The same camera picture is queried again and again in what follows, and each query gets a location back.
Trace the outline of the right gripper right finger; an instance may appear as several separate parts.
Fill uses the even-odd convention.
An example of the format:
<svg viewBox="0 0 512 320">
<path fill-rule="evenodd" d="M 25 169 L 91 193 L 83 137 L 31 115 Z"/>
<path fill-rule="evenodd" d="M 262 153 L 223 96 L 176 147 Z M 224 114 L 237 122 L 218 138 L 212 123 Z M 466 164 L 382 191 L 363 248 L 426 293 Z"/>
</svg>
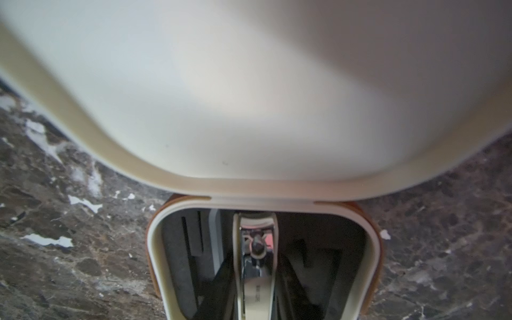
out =
<svg viewBox="0 0 512 320">
<path fill-rule="evenodd" d="M 313 305 L 288 258 L 280 254 L 277 264 L 277 318 L 322 319 L 321 309 Z"/>
</svg>

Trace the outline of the cream clipper case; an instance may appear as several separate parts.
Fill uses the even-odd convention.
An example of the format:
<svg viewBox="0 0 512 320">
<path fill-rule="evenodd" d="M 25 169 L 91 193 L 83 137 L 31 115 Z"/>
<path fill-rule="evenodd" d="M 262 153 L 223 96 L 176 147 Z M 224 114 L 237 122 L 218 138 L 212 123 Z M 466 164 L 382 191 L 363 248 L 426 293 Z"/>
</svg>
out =
<svg viewBox="0 0 512 320">
<path fill-rule="evenodd" d="M 510 1 L 2 1 L 1 78 L 110 168 L 192 207 L 320 213 L 367 232 L 342 319 L 383 242 L 350 201 L 443 173 L 511 129 Z"/>
</svg>

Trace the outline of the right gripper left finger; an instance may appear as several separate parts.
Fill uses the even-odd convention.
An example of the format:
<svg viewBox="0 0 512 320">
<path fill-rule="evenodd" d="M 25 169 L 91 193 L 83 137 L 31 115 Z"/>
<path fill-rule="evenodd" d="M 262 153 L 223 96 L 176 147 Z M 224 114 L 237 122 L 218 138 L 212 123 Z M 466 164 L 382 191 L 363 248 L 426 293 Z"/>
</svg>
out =
<svg viewBox="0 0 512 320">
<path fill-rule="evenodd" d="M 210 291 L 200 304 L 193 316 L 198 320 L 224 320 L 233 319 L 235 309 L 235 272 L 233 266 L 233 252 L 230 252 L 221 264 Z"/>
</svg>

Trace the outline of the cream large nail clipper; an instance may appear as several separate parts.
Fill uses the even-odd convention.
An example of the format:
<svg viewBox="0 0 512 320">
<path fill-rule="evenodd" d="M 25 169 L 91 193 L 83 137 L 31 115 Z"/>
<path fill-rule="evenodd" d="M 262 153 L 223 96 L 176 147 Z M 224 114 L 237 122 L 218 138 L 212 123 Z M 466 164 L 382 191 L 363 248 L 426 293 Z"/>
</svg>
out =
<svg viewBox="0 0 512 320">
<path fill-rule="evenodd" d="M 274 213 L 233 218 L 236 319 L 271 319 L 275 301 L 279 228 Z"/>
</svg>

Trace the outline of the silver nail file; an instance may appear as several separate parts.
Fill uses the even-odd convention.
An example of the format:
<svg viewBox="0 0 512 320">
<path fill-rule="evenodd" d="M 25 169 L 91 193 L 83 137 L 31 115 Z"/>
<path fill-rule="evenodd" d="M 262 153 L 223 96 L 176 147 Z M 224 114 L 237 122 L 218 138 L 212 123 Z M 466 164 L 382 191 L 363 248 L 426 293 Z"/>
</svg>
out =
<svg viewBox="0 0 512 320">
<path fill-rule="evenodd" d="M 214 272 L 217 273 L 224 260 L 223 254 L 223 238 L 222 238 L 222 223 L 221 216 L 218 209 L 211 209 L 208 217 L 211 254 L 213 261 Z"/>
</svg>

